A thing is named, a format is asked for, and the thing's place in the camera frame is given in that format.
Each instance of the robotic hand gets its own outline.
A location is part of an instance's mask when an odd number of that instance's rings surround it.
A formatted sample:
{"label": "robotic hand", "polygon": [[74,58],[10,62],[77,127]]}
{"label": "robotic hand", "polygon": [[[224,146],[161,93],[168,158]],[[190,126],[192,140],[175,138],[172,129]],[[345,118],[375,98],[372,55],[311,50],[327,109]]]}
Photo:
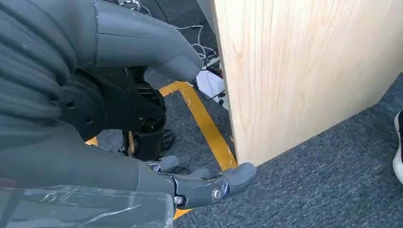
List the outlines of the robotic hand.
{"label": "robotic hand", "polygon": [[213,177],[169,174],[170,159],[147,165],[105,153],[57,120],[62,86],[77,68],[150,66],[175,80],[196,77],[201,60],[173,26],[100,0],[3,0],[0,27],[0,184],[163,192],[188,209],[254,179],[249,163]]}

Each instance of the wooden board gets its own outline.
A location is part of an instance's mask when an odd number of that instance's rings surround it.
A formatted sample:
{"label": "wooden board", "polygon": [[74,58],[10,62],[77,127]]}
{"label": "wooden board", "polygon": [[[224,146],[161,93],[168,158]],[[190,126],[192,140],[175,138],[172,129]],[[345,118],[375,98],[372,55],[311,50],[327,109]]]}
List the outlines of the wooden board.
{"label": "wooden board", "polygon": [[377,103],[403,66],[401,0],[212,0],[239,163]]}

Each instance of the shoe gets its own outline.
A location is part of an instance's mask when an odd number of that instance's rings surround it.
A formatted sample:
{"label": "shoe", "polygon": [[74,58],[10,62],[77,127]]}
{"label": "shoe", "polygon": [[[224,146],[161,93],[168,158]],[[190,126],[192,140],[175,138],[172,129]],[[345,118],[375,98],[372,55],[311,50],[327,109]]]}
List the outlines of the shoe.
{"label": "shoe", "polygon": [[403,161],[402,161],[402,138],[400,137],[403,132],[403,113],[399,112],[394,118],[394,126],[396,128],[397,136],[399,137],[399,149],[393,159],[393,170],[397,179],[403,184]]}

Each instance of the screw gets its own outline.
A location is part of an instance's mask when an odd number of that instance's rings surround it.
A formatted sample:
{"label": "screw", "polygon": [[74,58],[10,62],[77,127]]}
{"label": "screw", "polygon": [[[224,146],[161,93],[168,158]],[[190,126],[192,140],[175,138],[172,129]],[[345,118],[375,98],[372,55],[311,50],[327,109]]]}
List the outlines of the screw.
{"label": "screw", "polygon": [[213,202],[218,202],[219,200],[221,200],[221,188],[215,187],[213,189],[213,192],[211,193],[211,196],[213,198]]}
{"label": "screw", "polygon": [[176,205],[181,205],[181,204],[183,204],[183,197],[175,196],[175,198],[173,199],[173,201],[174,201],[174,203],[175,203]]}

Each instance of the yellow tape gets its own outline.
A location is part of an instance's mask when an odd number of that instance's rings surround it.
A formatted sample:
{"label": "yellow tape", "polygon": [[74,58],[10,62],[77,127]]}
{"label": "yellow tape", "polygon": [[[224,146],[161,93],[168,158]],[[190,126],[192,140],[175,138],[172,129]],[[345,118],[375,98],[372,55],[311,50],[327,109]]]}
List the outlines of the yellow tape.
{"label": "yellow tape", "polygon": [[[177,90],[181,92],[221,169],[236,168],[237,162],[234,156],[194,89],[185,82],[174,82],[159,91],[166,96]],[[177,210],[173,219],[177,219],[189,211],[191,210]]]}
{"label": "yellow tape", "polygon": [[86,143],[87,143],[88,145],[95,145],[95,146],[98,146],[98,139],[96,139],[96,137],[94,137],[94,138],[88,140]]}

